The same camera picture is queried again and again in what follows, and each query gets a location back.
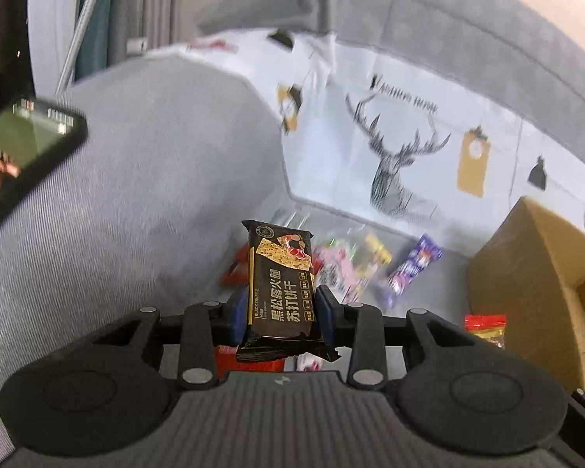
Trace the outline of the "black cracker snack packet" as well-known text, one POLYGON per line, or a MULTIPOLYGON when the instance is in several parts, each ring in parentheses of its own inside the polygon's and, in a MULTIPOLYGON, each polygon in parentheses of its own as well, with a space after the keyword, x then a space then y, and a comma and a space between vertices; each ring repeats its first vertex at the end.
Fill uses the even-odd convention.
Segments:
POLYGON ((247 325, 239 356, 285 359, 311 353, 333 362, 315 307, 313 234, 246 220, 249 273, 247 325))

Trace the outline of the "red gold snack packet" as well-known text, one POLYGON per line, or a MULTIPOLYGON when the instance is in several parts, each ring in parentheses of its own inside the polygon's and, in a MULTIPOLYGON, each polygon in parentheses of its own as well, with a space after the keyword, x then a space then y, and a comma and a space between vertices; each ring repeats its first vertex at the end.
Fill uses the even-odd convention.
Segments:
POLYGON ((466 315, 465 328, 472 335, 487 340, 495 346, 505 347, 505 328, 507 317, 504 314, 497 315, 466 315))

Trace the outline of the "red orange snack packet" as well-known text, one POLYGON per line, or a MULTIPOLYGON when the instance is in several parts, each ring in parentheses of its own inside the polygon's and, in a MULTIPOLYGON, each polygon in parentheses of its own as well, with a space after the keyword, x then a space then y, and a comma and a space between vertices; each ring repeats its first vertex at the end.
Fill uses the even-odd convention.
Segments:
POLYGON ((284 359, 265 359, 253 356, 239 356, 237 347, 218 346, 214 348, 216 374, 219 381, 225 380, 231 372, 281 373, 285 369, 284 359))

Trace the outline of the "small red white sachet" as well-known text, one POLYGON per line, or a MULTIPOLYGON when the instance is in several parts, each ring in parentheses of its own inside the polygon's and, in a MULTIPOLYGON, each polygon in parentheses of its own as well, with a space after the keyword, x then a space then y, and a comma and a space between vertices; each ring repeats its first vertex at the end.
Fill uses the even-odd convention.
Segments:
POLYGON ((311 353, 299 355, 296 359, 297 372, 318 372, 321 371, 328 361, 311 353))

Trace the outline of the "clear bag of candies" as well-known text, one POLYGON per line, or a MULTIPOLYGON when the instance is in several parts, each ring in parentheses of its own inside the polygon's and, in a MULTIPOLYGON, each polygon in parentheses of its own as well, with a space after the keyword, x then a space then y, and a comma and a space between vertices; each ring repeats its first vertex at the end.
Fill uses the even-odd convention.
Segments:
POLYGON ((365 225, 331 227, 312 243, 316 285, 326 285, 341 304, 379 301, 379 280, 401 263, 385 240, 365 225))

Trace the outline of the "purple candy bar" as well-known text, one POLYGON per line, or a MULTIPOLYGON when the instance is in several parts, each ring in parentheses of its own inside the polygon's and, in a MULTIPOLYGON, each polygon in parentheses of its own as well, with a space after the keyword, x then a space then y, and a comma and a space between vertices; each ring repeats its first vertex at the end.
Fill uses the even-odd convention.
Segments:
POLYGON ((379 280, 379 301, 385 308, 394 307, 397 299, 409 285, 433 262, 443 256, 443 249, 423 234, 401 260, 401 263, 387 271, 379 280))

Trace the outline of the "deer print sofa cover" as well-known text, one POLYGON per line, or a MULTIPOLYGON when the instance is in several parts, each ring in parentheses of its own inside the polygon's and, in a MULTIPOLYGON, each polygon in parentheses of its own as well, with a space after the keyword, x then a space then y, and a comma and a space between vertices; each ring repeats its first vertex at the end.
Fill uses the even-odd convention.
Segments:
POLYGON ((183 47, 279 121, 298 198, 476 252, 529 197, 585 232, 585 164, 456 82, 334 37, 229 31, 183 47))

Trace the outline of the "brown cardboard box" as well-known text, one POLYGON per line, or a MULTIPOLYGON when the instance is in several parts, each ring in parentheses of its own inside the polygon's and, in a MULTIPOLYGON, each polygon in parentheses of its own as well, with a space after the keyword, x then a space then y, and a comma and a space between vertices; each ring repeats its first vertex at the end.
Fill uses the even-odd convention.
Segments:
POLYGON ((585 233, 527 197, 467 268, 478 315, 507 318, 505 347, 585 391, 585 233))

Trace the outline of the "black smartphone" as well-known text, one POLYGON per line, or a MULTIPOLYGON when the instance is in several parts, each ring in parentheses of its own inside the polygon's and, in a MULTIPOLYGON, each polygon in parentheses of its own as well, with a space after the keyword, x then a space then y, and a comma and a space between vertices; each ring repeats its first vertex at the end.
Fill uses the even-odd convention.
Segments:
POLYGON ((0 225, 88 135, 82 113, 47 99, 20 98, 0 112, 0 225))

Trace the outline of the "grey curtain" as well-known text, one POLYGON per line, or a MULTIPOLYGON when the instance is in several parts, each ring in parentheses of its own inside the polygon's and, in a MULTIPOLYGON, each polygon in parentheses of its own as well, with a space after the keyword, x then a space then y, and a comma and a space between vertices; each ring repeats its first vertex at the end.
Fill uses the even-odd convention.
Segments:
POLYGON ((181 34, 183 0, 27 0, 35 93, 120 64, 181 34))

